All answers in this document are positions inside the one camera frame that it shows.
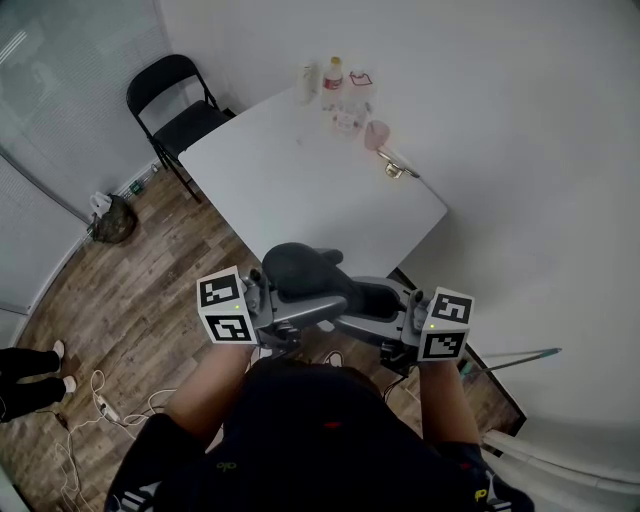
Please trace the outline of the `pink cup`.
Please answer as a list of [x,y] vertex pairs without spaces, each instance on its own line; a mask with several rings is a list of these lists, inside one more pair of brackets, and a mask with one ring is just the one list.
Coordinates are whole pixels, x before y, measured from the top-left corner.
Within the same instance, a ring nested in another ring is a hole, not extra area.
[[370,151],[377,151],[389,139],[390,128],[380,120],[371,120],[367,123],[364,132],[364,145]]

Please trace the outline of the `person's left forearm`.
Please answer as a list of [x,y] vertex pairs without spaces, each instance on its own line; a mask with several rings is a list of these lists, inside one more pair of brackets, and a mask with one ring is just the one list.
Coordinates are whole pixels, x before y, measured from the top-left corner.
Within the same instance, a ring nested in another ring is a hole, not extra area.
[[237,400],[253,345],[214,344],[177,388],[164,413],[208,447]]

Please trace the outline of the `black folding chair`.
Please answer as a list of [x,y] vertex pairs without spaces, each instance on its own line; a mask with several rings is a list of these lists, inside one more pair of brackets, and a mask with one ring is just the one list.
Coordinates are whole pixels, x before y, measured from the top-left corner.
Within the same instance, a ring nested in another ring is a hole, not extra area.
[[[191,78],[200,83],[203,98],[190,104],[156,132],[150,132],[141,113],[162,93]],[[236,114],[230,109],[219,108],[195,63],[181,54],[167,55],[138,73],[127,88],[126,104],[160,163],[171,170],[194,200],[198,200],[190,181],[178,171],[182,165],[179,155]]]

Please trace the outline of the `white plastic bottle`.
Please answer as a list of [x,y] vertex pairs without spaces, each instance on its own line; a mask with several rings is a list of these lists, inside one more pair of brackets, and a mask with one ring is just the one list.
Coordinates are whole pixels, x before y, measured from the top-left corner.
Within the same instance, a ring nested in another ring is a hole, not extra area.
[[301,105],[309,104],[317,94],[320,81],[320,67],[315,60],[303,63],[296,74],[296,94]]

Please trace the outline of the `white power strip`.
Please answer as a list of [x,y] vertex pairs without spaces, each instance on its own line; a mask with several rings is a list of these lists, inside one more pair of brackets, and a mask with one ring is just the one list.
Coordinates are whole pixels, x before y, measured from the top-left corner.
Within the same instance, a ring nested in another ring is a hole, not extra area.
[[120,421],[120,416],[118,415],[118,413],[102,395],[97,395],[95,401],[98,410],[103,417],[115,423],[118,423]]

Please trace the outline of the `person's right forearm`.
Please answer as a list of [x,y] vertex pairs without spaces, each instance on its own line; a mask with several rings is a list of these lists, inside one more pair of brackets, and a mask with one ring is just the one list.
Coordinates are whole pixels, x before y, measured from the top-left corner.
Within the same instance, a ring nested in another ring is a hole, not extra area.
[[419,365],[423,439],[479,445],[480,433],[454,361]]

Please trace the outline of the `clear container with red rim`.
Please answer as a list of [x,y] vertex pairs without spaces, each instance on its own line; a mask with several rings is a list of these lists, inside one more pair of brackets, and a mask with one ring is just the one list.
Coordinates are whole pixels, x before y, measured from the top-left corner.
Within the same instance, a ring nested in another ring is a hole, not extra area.
[[374,109],[376,85],[372,74],[365,70],[351,70],[345,81],[343,99],[352,106],[371,114]]

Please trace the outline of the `white pipes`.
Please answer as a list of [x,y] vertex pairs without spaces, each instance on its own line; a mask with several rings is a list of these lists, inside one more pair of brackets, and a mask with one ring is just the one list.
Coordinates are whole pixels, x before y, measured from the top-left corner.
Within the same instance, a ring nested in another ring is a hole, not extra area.
[[566,459],[496,430],[485,433],[483,442],[525,464],[566,480],[606,491],[640,495],[640,471],[626,471]]

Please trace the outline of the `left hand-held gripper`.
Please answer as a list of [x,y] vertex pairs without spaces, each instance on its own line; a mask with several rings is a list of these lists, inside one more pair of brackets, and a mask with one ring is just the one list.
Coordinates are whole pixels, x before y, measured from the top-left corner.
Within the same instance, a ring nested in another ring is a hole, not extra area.
[[301,345],[301,332],[332,322],[347,308],[342,296],[313,297],[293,302],[270,294],[267,278],[257,269],[242,277],[228,267],[197,281],[197,309],[212,343],[261,348],[276,356]]

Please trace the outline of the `small clear jar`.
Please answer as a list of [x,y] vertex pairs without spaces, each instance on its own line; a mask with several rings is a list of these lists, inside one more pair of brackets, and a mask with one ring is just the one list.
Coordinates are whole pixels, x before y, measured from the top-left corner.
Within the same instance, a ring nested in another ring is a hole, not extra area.
[[366,116],[345,111],[334,111],[332,113],[331,129],[335,136],[344,140],[355,139],[362,130],[363,121]]

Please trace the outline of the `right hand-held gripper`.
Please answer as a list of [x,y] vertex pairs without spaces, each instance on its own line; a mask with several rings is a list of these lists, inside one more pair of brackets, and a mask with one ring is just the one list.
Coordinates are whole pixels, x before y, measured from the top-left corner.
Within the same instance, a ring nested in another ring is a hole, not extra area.
[[392,290],[406,306],[390,321],[340,315],[336,330],[373,346],[381,346],[380,362],[391,371],[410,371],[420,363],[455,361],[464,351],[470,331],[474,298],[438,287],[434,292],[409,289],[390,279],[355,276],[361,285]]

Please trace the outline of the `dark rubbish bag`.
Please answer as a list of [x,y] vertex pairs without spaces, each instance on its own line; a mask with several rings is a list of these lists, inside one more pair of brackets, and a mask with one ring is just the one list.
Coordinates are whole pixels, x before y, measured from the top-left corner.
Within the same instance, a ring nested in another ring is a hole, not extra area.
[[111,200],[110,208],[102,217],[93,214],[91,237],[96,242],[119,244],[134,232],[138,218],[124,198],[114,194],[107,197]]

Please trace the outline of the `clear bottle with red label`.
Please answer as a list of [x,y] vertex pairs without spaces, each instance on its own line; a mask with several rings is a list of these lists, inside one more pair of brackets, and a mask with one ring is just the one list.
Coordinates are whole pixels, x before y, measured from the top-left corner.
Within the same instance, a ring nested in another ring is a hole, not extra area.
[[342,83],[342,60],[338,56],[332,56],[321,79],[321,108],[323,111],[335,109],[340,98]]

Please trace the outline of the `black glasses case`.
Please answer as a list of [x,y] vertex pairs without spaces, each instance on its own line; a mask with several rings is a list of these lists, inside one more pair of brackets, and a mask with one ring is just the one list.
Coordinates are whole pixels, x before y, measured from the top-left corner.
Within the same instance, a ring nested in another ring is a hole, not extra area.
[[297,242],[277,245],[262,261],[262,269],[284,302],[321,296],[341,296],[347,310],[376,316],[384,309],[347,274],[317,250]]

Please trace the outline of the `person's black clothing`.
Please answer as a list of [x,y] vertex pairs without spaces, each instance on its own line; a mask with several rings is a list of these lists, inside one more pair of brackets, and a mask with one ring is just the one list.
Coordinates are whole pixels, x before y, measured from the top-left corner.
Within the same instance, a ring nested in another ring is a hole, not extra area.
[[105,512],[534,512],[475,444],[423,441],[361,378],[255,365],[206,450],[166,414],[125,456]]

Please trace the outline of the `gold metal clip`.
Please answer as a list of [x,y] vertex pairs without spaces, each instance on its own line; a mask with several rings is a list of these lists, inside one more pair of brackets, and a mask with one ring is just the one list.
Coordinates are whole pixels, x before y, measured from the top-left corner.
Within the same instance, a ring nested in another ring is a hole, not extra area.
[[385,173],[392,179],[399,179],[402,175],[408,175],[412,178],[419,179],[420,174],[411,170],[400,159],[394,156],[389,150],[385,148],[378,148],[376,154],[386,161]]

